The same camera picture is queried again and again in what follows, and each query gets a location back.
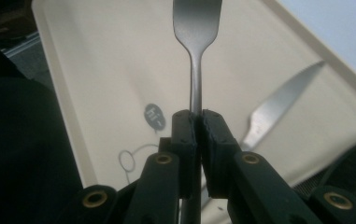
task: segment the knife blade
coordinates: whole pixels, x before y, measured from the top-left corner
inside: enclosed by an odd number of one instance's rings
[[[243,151],[252,151],[292,107],[323,67],[314,63],[289,79],[259,105],[249,117],[249,131],[240,142]]]

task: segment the knife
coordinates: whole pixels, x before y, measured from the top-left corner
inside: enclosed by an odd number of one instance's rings
[[[305,68],[285,82],[252,112],[249,117],[249,131],[240,143],[243,151],[252,151],[260,143],[292,107],[323,65],[324,62],[321,61]]]

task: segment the fork handle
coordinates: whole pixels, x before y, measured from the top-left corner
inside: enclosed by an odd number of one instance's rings
[[[196,116],[202,113],[202,80],[201,80],[202,53],[191,53],[192,65],[191,88],[190,88],[190,111]]]

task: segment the white tray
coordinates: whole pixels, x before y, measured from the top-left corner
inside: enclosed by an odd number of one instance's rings
[[[171,116],[189,107],[190,60],[174,36],[172,4],[34,1],[85,187],[121,189],[137,179],[159,138],[170,136]],[[255,150],[290,185],[356,143],[356,74],[278,1],[224,1],[219,35],[203,57],[203,108],[221,113],[238,141],[260,102],[321,60],[321,73]],[[162,109],[162,131],[145,121],[148,104]]]

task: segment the brass screw hole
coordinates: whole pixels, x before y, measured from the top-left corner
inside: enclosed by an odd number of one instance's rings
[[[249,164],[256,164],[256,163],[259,163],[259,158],[255,155],[244,155],[242,157],[242,160],[246,163],[249,163]]]
[[[159,155],[155,159],[159,164],[168,164],[172,161],[172,158],[168,155]]]
[[[99,207],[107,200],[107,194],[104,190],[95,190],[88,193],[82,200],[82,205],[88,208]]]
[[[339,209],[349,210],[353,207],[352,202],[348,198],[335,192],[327,192],[323,195],[323,198],[326,202]]]

